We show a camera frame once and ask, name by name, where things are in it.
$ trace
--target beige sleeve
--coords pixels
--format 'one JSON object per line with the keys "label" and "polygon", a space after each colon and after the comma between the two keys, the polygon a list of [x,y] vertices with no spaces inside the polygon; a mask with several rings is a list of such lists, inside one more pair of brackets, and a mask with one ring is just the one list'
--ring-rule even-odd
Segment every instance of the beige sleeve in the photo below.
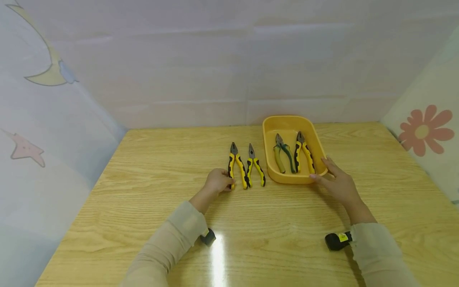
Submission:
{"label": "beige sleeve", "polygon": [[168,286],[169,271],[206,232],[204,215],[183,202],[143,246],[120,286]]}
{"label": "beige sleeve", "polygon": [[403,254],[389,230],[378,223],[351,227],[351,247],[367,287],[419,286],[403,261]]}

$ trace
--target yellow label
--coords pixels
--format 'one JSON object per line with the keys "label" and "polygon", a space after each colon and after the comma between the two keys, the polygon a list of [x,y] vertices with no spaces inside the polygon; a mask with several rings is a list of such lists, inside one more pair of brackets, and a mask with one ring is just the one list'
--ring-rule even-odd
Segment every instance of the yellow label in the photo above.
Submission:
{"label": "yellow label", "polygon": [[345,233],[339,233],[338,234],[338,238],[340,239],[340,242],[345,242],[345,241],[349,240],[349,237],[347,237],[347,235]]}

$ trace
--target needle-nose pliers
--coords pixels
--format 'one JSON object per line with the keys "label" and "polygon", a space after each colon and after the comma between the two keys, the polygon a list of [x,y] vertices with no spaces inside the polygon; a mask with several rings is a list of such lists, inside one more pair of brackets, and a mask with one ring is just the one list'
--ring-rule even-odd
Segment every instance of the needle-nose pliers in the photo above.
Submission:
{"label": "needle-nose pliers", "polygon": [[260,174],[261,186],[264,186],[266,184],[266,177],[264,176],[264,172],[261,169],[259,159],[255,156],[255,152],[253,150],[252,144],[249,144],[249,159],[247,160],[247,174],[246,174],[247,185],[249,187],[252,187],[252,179],[250,178],[250,174],[252,173],[252,167],[254,165],[257,168],[258,173]]}

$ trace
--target hand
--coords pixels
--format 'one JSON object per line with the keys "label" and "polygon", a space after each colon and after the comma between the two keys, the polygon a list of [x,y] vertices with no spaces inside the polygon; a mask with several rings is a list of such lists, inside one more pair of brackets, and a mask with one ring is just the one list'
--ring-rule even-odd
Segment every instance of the hand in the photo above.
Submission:
{"label": "hand", "polygon": [[202,189],[219,194],[222,191],[231,191],[228,185],[232,185],[234,182],[234,179],[228,177],[228,172],[225,169],[213,169],[207,176]]}
{"label": "hand", "polygon": [[339,168],[330,157],[322,158],[322,161],[328,168],[329,173],[334,175],[335,180],[328,180],[318,174],[311,174],[309,177],[325,187],[346,209],[364,204],[352,177]]}

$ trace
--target sleeve cuff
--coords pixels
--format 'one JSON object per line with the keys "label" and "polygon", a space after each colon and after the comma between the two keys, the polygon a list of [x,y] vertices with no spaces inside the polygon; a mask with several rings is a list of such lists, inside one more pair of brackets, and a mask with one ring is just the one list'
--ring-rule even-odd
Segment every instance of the sleeve cuff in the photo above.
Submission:
{"label": "sleeve cuff", "polygon": [[402,256],[389,230],[379,223],[358,223],[351,226],[355,257]]}
{"label": "sleeve cuff", "polygon": [[191,246],[200,235],[205,235],[208,230],[204,215],[188,201],[179,205],[169,216],[168,221],[177,228]]}

